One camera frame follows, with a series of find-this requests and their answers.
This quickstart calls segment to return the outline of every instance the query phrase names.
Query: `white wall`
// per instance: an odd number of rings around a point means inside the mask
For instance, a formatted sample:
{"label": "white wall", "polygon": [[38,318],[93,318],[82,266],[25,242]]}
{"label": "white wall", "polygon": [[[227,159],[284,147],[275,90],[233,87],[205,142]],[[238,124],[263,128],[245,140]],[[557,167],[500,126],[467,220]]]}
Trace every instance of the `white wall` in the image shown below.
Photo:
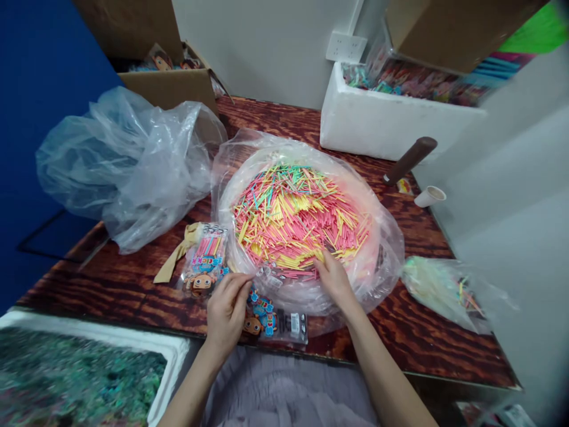
{"label": "white wall", "polygon": [[520,306],[496,335],[526,389],[522,405],[550,425],[569,368],[569,44],[484,107],[485,123],[414,173],[446,191],[433,212],[456,256]]}
{"label": "white wall", "polygon": [[[188,40],[232,95],[322,108],[332,31],[345,32],[356,0],[173,0]],[[387,0],[365,0],[354,35],[372,39]]]}

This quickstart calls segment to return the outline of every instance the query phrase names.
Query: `brown rod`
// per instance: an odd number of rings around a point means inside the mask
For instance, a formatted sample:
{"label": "brown rod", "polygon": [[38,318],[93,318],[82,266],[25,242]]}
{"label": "brown rod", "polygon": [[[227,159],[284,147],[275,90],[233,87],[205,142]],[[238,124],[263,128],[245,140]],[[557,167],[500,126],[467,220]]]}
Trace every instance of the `brown rod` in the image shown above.
{"label": "brown rod", "polygon": [[435,148],[437,148],[436,139],[428,136],[420,137],[391,170],[383,175],[383,182],[389,186],[397,184],[397,181],[417,166]]}

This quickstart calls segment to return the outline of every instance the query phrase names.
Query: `white styrofoam box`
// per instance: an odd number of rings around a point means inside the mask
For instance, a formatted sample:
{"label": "white styrofoam box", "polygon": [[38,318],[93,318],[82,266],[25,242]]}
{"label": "white styrofoam box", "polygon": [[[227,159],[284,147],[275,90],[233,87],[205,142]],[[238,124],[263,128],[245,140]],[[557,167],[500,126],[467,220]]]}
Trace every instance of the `white styrofoam box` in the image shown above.
{"label": "white styrofoam box", "polygon": [[19,310],[12,310],[0,317],[0,329],[6,327],[71,335],[117,347],[126,347],[134,351],[160,353],[167,360],[167,364],[164,369],[164,376],[160,381],[160,387],[146,418],[149,427],[156,426],[166,411],[178,380],[178,373],[190,350],[190,340],[180,337],[106,326],[70,318],[44,316]]}
{"label": "white styrofoam box", "polygon": [[438,141],[424,163],[453,145],[471,123],[486,117],[461,107],[349,87],[334,64],[320,120],[320,145],[338,151],[399,160],[422,136]]}

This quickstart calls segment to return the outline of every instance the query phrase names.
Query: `right hand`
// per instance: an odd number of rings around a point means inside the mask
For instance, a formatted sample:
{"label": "right hand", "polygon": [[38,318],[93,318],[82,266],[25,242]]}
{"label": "right hand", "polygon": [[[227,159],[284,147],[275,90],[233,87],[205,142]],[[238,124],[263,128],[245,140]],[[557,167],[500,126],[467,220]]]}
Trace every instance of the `right hand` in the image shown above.
{"label": "right hand", "polygon": [[354,291],[351,288],[346,269],[340,261],[332,256],[326,249],[322,251],[324,262],[314,260],[314,265],[320,273],[322,287],[328,295],[346,313],[350,307],[359,306]]}
{"label": "right hand", "polygon": [[243,331],[245,306],[253,275],[230,273],[215,287],[207,302],[207,338],[204,344],[219,362],[231,354]]}

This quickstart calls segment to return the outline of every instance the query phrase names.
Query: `white cup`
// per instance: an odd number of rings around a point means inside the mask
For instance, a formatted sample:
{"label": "white cup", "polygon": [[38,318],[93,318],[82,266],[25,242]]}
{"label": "white cup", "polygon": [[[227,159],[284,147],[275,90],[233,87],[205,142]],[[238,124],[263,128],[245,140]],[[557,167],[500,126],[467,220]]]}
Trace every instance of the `white cup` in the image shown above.
{"label": "white cup", "polygon": [[415,204],[420,208],[426,208],[443,200],[446,200],[446,194],[443,190],[438,187],[427,186],[423,193],[415,197]]}

